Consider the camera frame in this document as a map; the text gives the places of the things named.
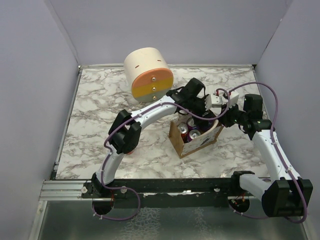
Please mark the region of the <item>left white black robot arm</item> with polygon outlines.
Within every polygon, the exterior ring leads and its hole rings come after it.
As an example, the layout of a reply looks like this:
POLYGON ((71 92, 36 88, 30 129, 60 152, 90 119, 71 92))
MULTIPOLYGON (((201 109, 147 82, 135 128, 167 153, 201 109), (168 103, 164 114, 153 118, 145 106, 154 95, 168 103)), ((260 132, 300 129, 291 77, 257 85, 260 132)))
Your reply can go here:
POLYGON ((184 111, 191 115, 197 126, 210 127, 218 117, 211 111, 210 95, 205 93, 202 97, 198 96, 205 90, 200 80, 192 78, 185 86, 169 90, 149 106, 132 112, 121 110, 103 143, 108 149, 105 160, 91 179, 94 193, 101 198, 110 193, 110 183, 114 181, 122 159, 137 147, 142 130, 154 122, 184 111))

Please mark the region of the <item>purple fanta can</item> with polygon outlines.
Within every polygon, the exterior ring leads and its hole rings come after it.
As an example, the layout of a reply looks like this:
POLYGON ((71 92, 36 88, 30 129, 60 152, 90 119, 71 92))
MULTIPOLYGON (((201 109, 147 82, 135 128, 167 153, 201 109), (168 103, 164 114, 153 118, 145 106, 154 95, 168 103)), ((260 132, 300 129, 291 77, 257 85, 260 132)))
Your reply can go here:
POLYGON ((197 125, 195 124, 194 122, 194 119, 192 117, 190 117, 187 121, 186 121, 186 124, 188 127, 194 129, 197 127, 197 125))
POLYGON ((191 142, 195 138, 199 137, 201 135, 201 132, 197 129, 192 129, 187 134, 187 142, 191 142))

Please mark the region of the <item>purple Fanta can front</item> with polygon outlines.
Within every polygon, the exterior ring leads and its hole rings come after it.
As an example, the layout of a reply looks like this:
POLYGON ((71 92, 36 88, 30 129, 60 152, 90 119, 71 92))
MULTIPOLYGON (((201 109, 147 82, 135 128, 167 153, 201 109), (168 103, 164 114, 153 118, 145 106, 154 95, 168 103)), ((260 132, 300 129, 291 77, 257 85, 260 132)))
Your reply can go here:
POLYGON ((190 117, 187 121, 186 121, 186 124, 188 127, 194 129, 197 127, 197 125, 195 124, 194 122, 194 119, 192 117, 190 117))

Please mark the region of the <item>burlap canvas tote bag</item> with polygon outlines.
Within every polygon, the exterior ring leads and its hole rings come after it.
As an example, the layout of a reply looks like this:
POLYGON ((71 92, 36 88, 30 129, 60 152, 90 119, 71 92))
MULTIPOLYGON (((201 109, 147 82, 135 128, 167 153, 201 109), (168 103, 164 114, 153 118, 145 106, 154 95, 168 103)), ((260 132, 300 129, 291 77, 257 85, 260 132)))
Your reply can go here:
POLYGON ((212 128, 207 132, 202 133, 190 142, 186 142, 183 140, 181 132, 178 129, 178 123, 171 121, 168 137, 179 158, 182 159, 209 145, 215 144, 223 128, 216 120, 212 128))

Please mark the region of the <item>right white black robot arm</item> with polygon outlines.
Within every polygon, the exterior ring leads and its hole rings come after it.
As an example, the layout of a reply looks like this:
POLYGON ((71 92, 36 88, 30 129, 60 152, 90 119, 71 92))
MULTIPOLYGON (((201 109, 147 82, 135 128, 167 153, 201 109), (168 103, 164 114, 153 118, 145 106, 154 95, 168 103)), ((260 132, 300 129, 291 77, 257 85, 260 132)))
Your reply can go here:
POLYGON ((302 217, 313 191, 310 180, 301 178, 284 153, 276 131, 269 119, 263 118, 263 98, 258 94, 244 96, 243 109, 239 109, 237 92, 230 94, 229 106, 219 122, 226 128, 238 125, 253 141, 268 169, 270 182, 265 182, 252 171, 235 171, 229 189, 240 196, 249 192, 261 201, 264 213, 270 217, 302 217))

